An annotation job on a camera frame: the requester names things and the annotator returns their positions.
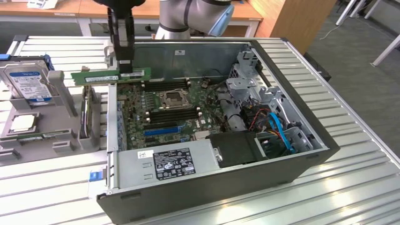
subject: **white label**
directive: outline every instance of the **white label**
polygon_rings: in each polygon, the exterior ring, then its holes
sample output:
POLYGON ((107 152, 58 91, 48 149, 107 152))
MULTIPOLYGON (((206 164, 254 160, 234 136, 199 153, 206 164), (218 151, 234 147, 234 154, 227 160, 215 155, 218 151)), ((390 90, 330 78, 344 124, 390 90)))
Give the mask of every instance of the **white label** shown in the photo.
POLYGON ((42 140, 42 139, 43 139, 43 137, 28 137, 28 138, 19 139, 19 142, 30 142, 30 141, 42 140))
POLYGON ((186 55, 186 50, 176 50, 175 55, 186 55))
POLYGON ((195 169, 195 167, 194 166, 190 166, 190 167, 187 167, 187 168, 183 168, 182 170, 184 170, 184 171, 191 171, 191 170, 194 170, 195 169))
POLYGON ((75 13, 55 13, 55 15, 75 16, 75 13))
POLYGON ((119 80, 119 76, 86 77, 87 82, 118 81, 118 80, 119 80))
POLYGON ((120 64, 130 64, 130 63, 131 63, 131 60, 120 60, 119 63, 120 63, 120 64))
POLYGON ((44 138, 50 138, 50 137, 55 137, 59 134, 63 134, 63 132, 55 132, 55 133, 43 134, 43 137, 44 138))
POLYGON ((123 77, 131 77, 131 76, 144 76, 144 70, 136 70, 130 74, 122 74, 123 77))
POLYGON ((138 158, 151 158, 154 153, 155 153, 154 150, 139 151, 138 158))
POLYGON ((51 92, 48 87, 40 83, 42 75, 39 72, 10 73, 10 77, 26 99, 30 99, 32 102, 50 100, 51 92))

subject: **wooden desk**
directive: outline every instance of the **wooden desk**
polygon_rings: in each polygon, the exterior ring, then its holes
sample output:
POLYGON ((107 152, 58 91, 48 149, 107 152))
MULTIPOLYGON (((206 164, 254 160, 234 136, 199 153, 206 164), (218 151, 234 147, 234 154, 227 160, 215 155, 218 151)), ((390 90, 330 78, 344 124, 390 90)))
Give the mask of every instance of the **wooden desk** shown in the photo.
MULTIPOLYGON (((224 36, 254 37, 263 17, 248 2, 235 1, 234 5, 232 26, 224 36)), ((160 0, 147 0, 132 11, 135 23, 159 24, 160 0)), ((107 23, 107 8, 94 0, 64 0, 55 9, 32 9, 26 2, 8 2, 0 3, 0 21, 78 23, 83 36, 92 36, 90 24, 107 23)))
POLYGON ((26 2, 0 3, 0 21, 78 23, 80 0, 64 0, 55 9, 27 8, 26 2))
MULTIPOLYGON (((254 37, 263 17, 248 2, 235 1, 232 4, 235 12, 230 25, 247 26, 246 37, 254 37)), ((132 13, 135 23, 159 24, 160 0, 147 0, 142 6, 132 9, 132 13)), ((79 24, 84 36, 91 36, 91 23, 107 23, 107 8, 94 0, 82 0, 79 24)))

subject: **blue cable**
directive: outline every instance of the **blue cable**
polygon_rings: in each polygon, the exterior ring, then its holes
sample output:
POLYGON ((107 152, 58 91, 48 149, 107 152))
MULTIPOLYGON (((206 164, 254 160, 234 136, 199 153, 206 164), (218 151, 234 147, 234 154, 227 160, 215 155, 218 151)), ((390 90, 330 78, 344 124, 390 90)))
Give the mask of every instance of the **blue cable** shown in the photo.
POLYGON ((272 121, 272 120, 270 120, 270 125, 271 125, 271 127, 272 127, 272 130, 275 130, 275 124, 274 124, 274 121, 272 121))
POLYGON ((270 115, 272 116, 272 118, 275 120, 275 123, 276 123, 276 126, 278 126, 278 130, 280 131, 280 136, 282 136, 283 142, 286 143, 286 146, 287 146, 290 152, 292 154, 295 154, 295 149, 291 146, 291 143, 290 143, 290 141, 288 141, 288 139, 286 137, 286 134, 283 132, 283 128, 282 128, 282 125, 280 125, 280 119, 278 118, 278 115, 275 113, 271 112, 270 115))

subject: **pcie slot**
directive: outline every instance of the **pcie slot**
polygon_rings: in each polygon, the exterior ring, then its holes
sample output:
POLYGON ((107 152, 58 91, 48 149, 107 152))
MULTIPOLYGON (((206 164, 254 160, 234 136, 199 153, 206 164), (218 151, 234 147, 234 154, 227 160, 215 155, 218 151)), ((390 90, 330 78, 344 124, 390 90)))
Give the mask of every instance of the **pcie slot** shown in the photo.
POLYGON ((174 133, 179 133, 179 132, 180 132, 179 127, 172 127, 172 128, 164 128, 160 130, 147 130, 147 131, 144 131, 144 136, 166 135, 166 134, 174 134, 174 133))

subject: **metal table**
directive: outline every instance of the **metal table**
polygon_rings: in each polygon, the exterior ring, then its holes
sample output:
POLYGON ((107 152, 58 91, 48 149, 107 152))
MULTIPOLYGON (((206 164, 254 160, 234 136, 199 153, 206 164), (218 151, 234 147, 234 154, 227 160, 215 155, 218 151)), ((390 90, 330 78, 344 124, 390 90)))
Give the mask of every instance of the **metal table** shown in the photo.
MULTIPOLYGON (((135 224, 399 224, 399 158, 292 45, 278 38, 258 40, 342 150, 291 184, 135 224)), ((106 69, 103 41, 103 37, 30 37, 27 42, 14 43, 12 49, 18 55, 48 53, 55 68, 64 70, 70 78, 71 71, 82 65, 106 69)), ((104 92, 106 111, 107 89, 99 87, 99 91, 104 92)), ((0 93, 3 98, 10 96, 7 91, 0 93)), ((90 171, 104 164, 106 152, 99 151, 0 167, 0 224, 111 224, 100 206, 88 198, 90 171)))

